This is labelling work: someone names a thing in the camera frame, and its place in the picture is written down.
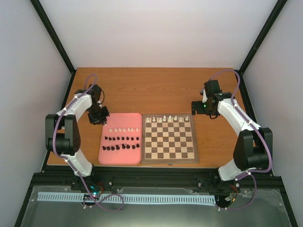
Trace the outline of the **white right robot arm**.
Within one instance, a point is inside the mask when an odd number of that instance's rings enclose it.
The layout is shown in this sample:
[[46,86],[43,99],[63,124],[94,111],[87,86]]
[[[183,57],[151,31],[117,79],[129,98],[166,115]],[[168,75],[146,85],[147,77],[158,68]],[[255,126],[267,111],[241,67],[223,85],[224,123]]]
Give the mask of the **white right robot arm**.
[[223,116],[237,135],[233,158],[212,174],[212,186],[221,191],[223,183],[239,180],[253,172],[267,173],[272,168],[273,134],[253,121],[238,105],[234,94],[223,92],[217,80],[204,83],[201,101],[192,102],[192,114],[214,120]]

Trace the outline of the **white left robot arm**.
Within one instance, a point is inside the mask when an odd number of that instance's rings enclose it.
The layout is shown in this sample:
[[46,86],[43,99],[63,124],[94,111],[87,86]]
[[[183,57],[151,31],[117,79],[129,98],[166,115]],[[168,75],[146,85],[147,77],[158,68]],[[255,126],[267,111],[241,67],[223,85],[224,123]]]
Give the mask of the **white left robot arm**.
[[107,124],[110,114],[99,100],[102,93],[102,88],[96,84],[91,84],[88,89],[79,89],[62,110],[45,118],[46,149],[68,163],[76,176],[82,176],[82,185],[90,191],[97,188],[98,178],[91,174],[93,165],[81,151],[78,121],[88,113],[91,124]]

